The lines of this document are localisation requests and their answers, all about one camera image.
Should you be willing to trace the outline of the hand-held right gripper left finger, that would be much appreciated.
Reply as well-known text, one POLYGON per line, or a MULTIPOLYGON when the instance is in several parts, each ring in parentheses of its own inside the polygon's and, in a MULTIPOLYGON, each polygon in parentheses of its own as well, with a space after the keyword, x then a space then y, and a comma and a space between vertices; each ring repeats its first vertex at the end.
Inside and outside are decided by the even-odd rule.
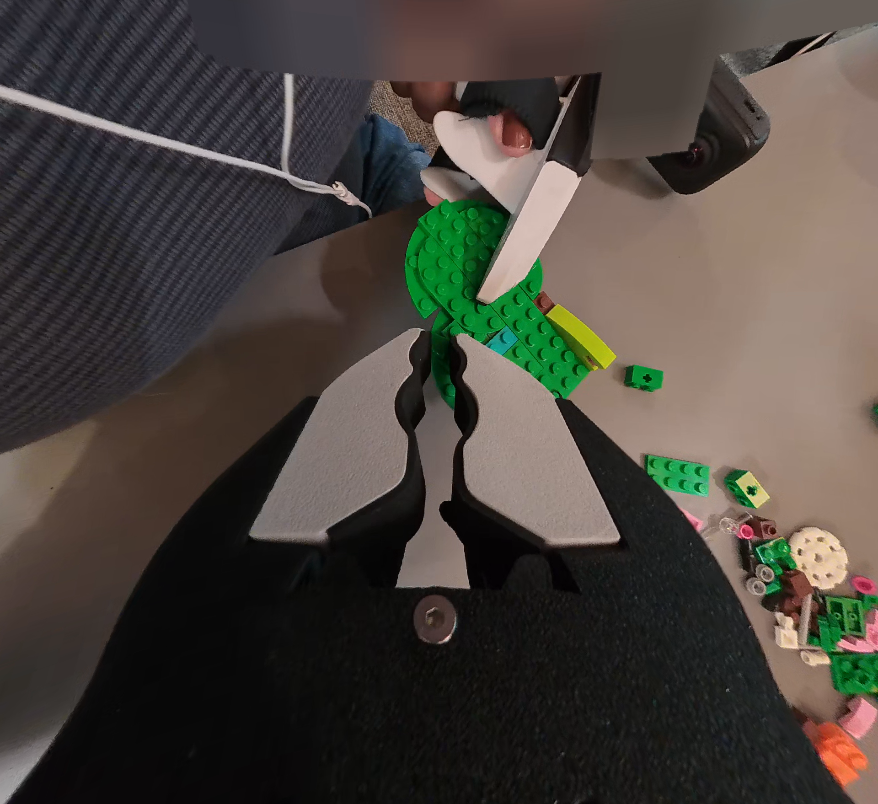
POLYGON ((256 541, 354 557, 371 583, 395 583, 423 523, 415 427, 425 412, 429 333, 411 328, 321 393, 250 529, 256 541))

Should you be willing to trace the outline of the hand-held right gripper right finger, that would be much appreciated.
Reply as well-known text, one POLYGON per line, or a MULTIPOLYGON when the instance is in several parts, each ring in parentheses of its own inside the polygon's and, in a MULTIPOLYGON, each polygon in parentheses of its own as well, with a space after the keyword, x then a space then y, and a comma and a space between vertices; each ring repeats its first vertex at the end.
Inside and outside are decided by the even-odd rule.
POLYGON ((449 350, 455 387, 451 500, 470 585, 503 585, 521 557, 543 557, 573 585, 565 552, 618 550, 621 535, 553 393, 474 338, 449 350))

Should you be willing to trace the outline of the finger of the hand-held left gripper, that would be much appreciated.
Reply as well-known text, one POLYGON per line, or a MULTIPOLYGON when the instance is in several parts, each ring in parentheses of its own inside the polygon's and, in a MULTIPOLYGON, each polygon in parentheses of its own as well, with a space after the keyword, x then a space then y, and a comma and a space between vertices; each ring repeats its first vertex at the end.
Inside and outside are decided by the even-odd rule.
POLYGON ((591 166, 601 75, 578 76, 559 110, 548 151, 495 248, 477 292, 491 304, 521 283, 551 237, 591 166))

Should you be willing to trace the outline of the cluster of green lego parts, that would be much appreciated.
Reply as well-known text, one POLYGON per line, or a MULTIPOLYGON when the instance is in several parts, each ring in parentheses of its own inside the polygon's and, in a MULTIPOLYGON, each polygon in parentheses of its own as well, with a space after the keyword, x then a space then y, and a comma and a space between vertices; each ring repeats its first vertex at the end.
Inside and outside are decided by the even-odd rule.
POLYGON ((876 392, 792 413, 645 408, 642 467, 730 564, 796 725, 847 793, 876 778, 876 392))

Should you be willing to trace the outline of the person's blue jeans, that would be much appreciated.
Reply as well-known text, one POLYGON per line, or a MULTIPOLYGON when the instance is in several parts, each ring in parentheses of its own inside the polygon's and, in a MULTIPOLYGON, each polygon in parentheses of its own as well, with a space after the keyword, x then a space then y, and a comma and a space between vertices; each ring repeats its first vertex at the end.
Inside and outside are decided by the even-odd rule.
POLYGON ((369 114, 359 131, 363 154, 360 199, 373 216, 392 212, 423 199, 422 172, 431 157, 408 139, 403 129, 378 114, 369 114))

